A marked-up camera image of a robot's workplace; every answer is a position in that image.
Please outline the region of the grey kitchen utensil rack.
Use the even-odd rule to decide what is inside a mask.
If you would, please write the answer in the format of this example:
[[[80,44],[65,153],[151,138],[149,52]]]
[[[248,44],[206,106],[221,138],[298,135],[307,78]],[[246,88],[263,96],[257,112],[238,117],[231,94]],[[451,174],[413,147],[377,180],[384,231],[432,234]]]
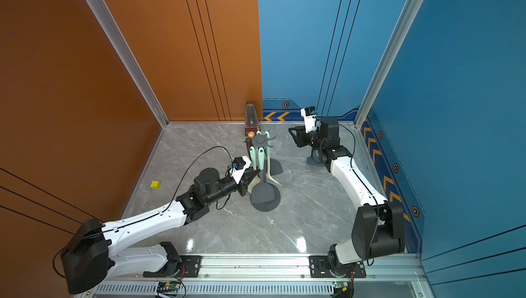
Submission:
[[[249,185],[252,206],[263,213],[275,210],[281,202],[280,183],[271,175],[271,144],[274,139],[269,132],[249,134],[249,158],[258,174]]]

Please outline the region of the grey turner mint handle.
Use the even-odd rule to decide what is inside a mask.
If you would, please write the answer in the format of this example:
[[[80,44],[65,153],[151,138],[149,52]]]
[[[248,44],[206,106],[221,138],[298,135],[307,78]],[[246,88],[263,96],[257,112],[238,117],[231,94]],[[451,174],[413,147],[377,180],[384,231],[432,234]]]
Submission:
[[[281,173],[283,173],[283,166],[281,164],[281,162],[279,162],[278,160],[276,160],[275,158],[271,158],[271,161],[270,161],[270,174],[271,176],[277,176]]]

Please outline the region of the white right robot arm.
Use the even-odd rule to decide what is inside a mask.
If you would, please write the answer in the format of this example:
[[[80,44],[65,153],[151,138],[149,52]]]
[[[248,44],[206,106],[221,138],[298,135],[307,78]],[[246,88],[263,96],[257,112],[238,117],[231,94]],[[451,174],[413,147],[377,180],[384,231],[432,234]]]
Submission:
[[[305,124],[288,129],[297,147],[311,147],[320,161],[345,189],[356,207],[351,238],[334,244],[327,253],[330,272],[336,277],[352,276],[355,269],[375,258],[405,251],[404,209],[389,202],[362,174],[354,153],[341,144],[338,120],[305,117]]]

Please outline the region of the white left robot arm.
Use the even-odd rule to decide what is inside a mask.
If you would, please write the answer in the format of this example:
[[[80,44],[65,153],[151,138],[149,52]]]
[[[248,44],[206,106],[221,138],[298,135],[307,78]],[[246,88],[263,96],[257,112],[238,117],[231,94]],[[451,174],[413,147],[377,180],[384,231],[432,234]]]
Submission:
[[[210,211],[211,204],[234,192],[245,195],[257,176],[257,170],[233,169],[221,178],[217,169],[207,168],[188,191],[164,206],[119,221],[84,222],[60,251],[68,293],[83,293],[109,278],[119,268],[117,255],[128,247],[197,221]]]

